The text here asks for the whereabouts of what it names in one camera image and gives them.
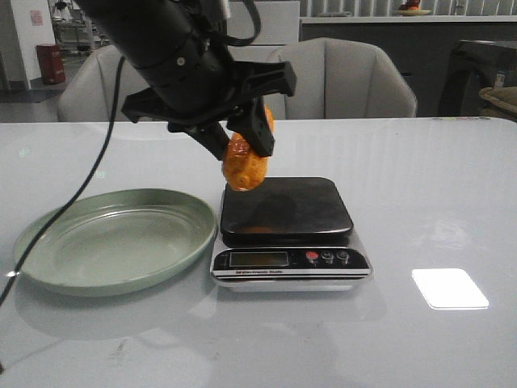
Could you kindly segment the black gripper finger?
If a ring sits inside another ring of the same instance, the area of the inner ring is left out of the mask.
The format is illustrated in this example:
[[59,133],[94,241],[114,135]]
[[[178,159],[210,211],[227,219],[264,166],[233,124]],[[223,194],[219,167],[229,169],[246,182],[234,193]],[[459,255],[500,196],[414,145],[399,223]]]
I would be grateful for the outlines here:
[[218,161],[225,157],[229,136],[219,122],[194,125],[187,134],[208,150]]
[[267,121],[263,99],[252,99],[237,108],[228,119],[227,128],[240,134],[259,157],[273,154],[275,138]]

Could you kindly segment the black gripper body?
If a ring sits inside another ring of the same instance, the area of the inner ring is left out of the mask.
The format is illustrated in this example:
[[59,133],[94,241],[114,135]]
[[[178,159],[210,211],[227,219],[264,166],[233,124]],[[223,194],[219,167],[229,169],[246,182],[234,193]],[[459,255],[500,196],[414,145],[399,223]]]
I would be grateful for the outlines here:
[[133,56],[125,58],[148,87],[125,98],[122,112],[133,123],[143,118],[167,121],[176,131],[184,127],[228,120],[240,130],[248,124],[266,122],[266,95],[294,95],[296,74],[290,62],[235,61],[209,55],[187,58],[179,65],[175,58],[141,67]]

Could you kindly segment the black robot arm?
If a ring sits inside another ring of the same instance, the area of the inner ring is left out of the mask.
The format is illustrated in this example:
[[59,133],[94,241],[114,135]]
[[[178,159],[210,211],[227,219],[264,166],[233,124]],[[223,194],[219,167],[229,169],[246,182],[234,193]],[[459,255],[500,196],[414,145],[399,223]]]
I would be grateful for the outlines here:
[[122,112],[165,121],[171,133],[185,133],[216,159],[229,137],[220,122],[240,134],[260,157],[270,157],[275,139],[263,98],[292,96],[296,75],[290,63],[236,61],[229,47],[252,44],[262,29],[252,1],[245,1],[252,25],[247,37],[225,31],[226,1],[80,1],[148,88],[126,97]]

